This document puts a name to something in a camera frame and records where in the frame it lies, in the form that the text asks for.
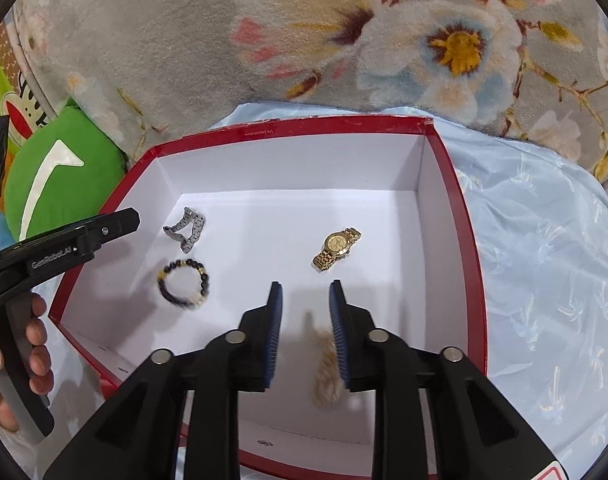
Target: watch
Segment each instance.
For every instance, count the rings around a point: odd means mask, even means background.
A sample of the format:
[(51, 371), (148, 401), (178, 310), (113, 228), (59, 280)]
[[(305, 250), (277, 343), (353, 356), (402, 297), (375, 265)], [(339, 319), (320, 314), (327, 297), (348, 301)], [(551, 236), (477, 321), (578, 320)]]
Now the watch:
[(319, 270), (328, 270), (339, 259), (345, 257), (353, 244), (361, 238), (361, 233), (353, 227), (328, 235), (324, 249), (313, 258), (313, 265)]

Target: gray handle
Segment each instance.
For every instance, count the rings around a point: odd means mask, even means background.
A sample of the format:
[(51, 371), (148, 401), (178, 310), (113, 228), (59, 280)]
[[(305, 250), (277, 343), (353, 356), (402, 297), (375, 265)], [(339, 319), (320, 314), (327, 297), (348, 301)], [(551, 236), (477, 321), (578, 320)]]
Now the gray handle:
[[(33, 317), (33, 309), (31, 306), (31, 295), (22, 294), (17, 298), (13, 298), (6, 304), (6, 314), (8, 322), (10, 324), (11, 332), (15, 340), (15, 345), (21, 357), (22, 364), (31, 378), (35, 374), (29, 366), (29, 357), (31, 351), (33, 351), (33, 345), (26, 338), (26, 326)], [(26, 437), (29, 444), (36, 446), (47, 436), (38, 427), (33, 416), (29, 412), (26, 404), (22, 400), (20, 393), (18, 393), (11, 377), (8, 374), (7, 366), (4, 366), (0, 371), (0, 393), (4, 397), (4, 400), (8, 403), (11, 408), (17, 422), (20, 425), (24, 436)], [(45, 407), (49, 405), (49, 399), (47, 396), (40, 396)]]

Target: box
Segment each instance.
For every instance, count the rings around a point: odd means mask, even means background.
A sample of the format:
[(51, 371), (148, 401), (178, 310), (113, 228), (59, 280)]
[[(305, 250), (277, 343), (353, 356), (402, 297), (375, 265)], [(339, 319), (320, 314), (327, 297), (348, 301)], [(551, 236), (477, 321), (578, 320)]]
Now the box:
[[(156, 274), (185, 257), (162, 231), (191, 206), (206, 217), (189, 255), (210, 275), (197, 310), (166, 302)], [(103, 212), (133, 207), (135, 234), (67, 272), (50, 318), (113, 384), (153, 350), (203, 348), (283, 285), (276, 375), (264, 394), (240, 394), (243, 465), (288, 479), (370, 477), (373, 392), (311, 402), (330, 329), (328, 288), (410, 346), (458, 346), (485, 372), (484, 291), (468, 212), (448, 153), (427, 118), (341, 116), (264, 121), (151, 149)], [(329, 271), (312, 258), (331, 232), (361, 239)], [(434, 453), (429, 446), (429, 460)]]

